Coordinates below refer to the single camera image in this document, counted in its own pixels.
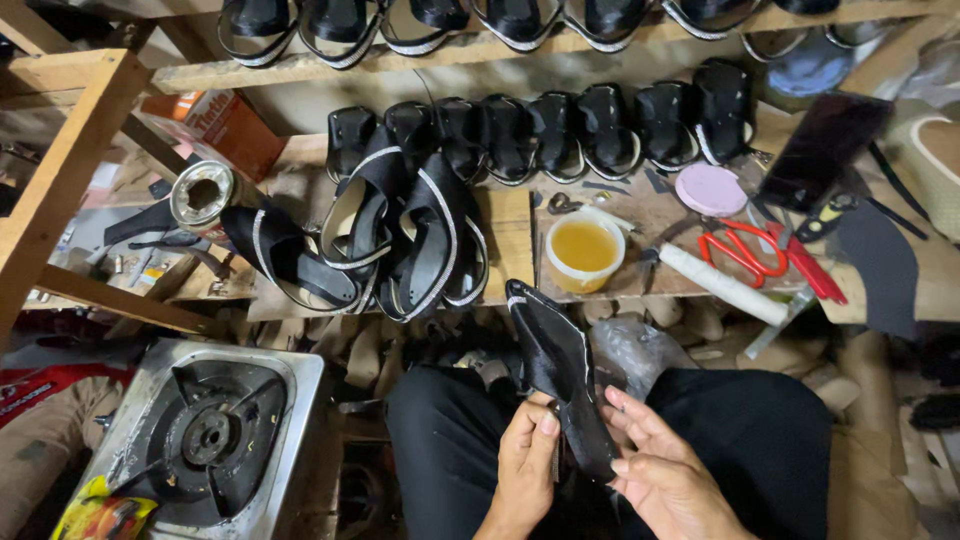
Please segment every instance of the human hand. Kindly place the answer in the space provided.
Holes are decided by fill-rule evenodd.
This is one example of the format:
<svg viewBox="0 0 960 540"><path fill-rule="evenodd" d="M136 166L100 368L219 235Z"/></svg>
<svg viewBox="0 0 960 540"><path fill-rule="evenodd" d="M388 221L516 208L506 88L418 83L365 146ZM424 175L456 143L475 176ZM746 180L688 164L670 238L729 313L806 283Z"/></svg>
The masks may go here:
<svg viewBox="0 0 960 540"><path fill-rule="evenodd" d="M611 463L617 478L610 487L627 498L657 538L755 539L690 445L653 409L612 386L604 395L613 406L601 413L623 455Z"/></svg>
<svg viewBox="0 0 960 540"><path fill-rule="evenodd" d="M526 538L550 509L550 469L560 436L560 421L547 408L552 400L541 392L530 396L500 437L496 491L474 540Z"/></svg>

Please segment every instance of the gas stove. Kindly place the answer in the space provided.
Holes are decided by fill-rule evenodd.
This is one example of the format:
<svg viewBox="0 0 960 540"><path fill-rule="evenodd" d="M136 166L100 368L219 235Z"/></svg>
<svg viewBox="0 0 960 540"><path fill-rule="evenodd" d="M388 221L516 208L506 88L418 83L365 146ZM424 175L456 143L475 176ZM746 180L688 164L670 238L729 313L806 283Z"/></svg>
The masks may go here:
<svg viewBox="0 0 960 540"><path fill-rule="evenodd" d="M323 372L314 355L161 340L81 485L160 503L147 538L270 538Z"/></svg>

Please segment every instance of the smartphone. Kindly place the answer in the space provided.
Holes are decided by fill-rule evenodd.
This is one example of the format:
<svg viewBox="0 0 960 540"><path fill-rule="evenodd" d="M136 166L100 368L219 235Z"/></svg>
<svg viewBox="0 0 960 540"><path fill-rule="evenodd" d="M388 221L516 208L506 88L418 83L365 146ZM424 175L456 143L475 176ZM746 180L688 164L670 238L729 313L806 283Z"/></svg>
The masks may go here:
<svg viewBox="0 0 960 540"><path fill-rule="evenodd" d="M893 102L848 92L821 95L760 184L760 200L807 213L877 136Z"/></svg>

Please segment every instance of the red tool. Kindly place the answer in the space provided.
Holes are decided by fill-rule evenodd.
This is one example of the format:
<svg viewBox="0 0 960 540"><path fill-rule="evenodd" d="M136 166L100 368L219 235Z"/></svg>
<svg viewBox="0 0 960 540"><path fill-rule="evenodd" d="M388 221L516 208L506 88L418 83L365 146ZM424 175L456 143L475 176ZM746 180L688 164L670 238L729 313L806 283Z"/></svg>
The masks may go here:
<svg viewBox="0 0 960 540"><path fill-rule="evenodd" d="M763 286L764 276L776 278L786 274L787 268L790 266L787 262L786 255L781 250L777 249L777 240L775 240L774 237L768 234L766 231L761 231L754 226L732 221L723 217L717 219L705 218L702 220L702 223L704 226L704 233L697 238L697 244L700 246L701 257L703 257L704 261L710 266L716 268L716 265L713 264L713 259L710 255L709 245L713 244L713 246L727 254L730 258L738 262L741 266L746 268L751 274L754 275L755 280L750 284L750 286L754 289L761 288ZM724 229L724 231L727 233L727 238L729 238L730 242L733 243L735 249L721 242L719 238L713 235L715 231L720 229ZM743 240L736 235L735 231L753 234L770 244L770 246L774 248L774 252L777 254L777 268L770 268L769 266L757 260L756 257L754 257L754 254L751 253L750 249L747 248L746 244L743 243Z"/></svg>
<svg viewBox="0 0 960 540"><path fill-rule="evenodd" d="M783 232L783 225L776 221L768 220L766 227L767 231L769 231L773 237L778 237L780 233ZM840 287L833 278L830 277L830 274L820 267L817 259L813 258L810 253L807 252L804 245L800 243L800 240L798 240L796 236L790 236L790 240L786 245L786 256L790 259L790 262L797 267L797 270L803 274L806 281L810 283L810 286L813 287L813 291L817 293L817 298L821 300L832 300L840 306L847 304L847 297L840 291Z"/></svg>

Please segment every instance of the tin can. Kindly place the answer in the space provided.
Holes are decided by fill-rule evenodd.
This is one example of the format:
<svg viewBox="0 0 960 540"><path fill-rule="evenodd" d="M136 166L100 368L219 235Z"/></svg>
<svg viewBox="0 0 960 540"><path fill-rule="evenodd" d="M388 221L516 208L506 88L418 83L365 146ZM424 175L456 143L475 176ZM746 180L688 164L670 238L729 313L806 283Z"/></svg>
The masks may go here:
<svg viewBox="0 0 960 540"><path fill-rule="evenodd" d="M170 211L180 228L236 253L220 222L229 207L265 209L269 199L219 161L200 161L186 168L170 193Z"/></svg>

